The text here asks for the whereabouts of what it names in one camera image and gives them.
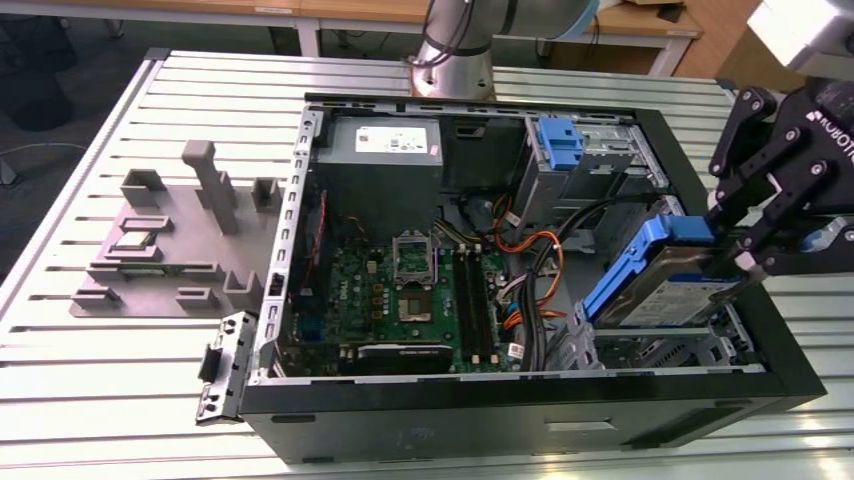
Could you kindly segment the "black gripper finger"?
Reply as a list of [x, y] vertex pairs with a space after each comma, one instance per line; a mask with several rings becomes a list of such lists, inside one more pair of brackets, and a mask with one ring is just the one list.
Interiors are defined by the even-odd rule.
[[800, 144], [799, 126], [767, 121], [776, 108], [778, 101], [763, 88], [748, 87], [736, 95], [708, 165], [718, 180], [706, 215], [714, 228], [734, 227], [748, 208], [774, 193], [766, 175]]
[[840, 178], [832, 160], [815, 160], [775, 176], [780, 191], [732, 254], [750, 279], [852, 272], [852, 194], [827, 199]]

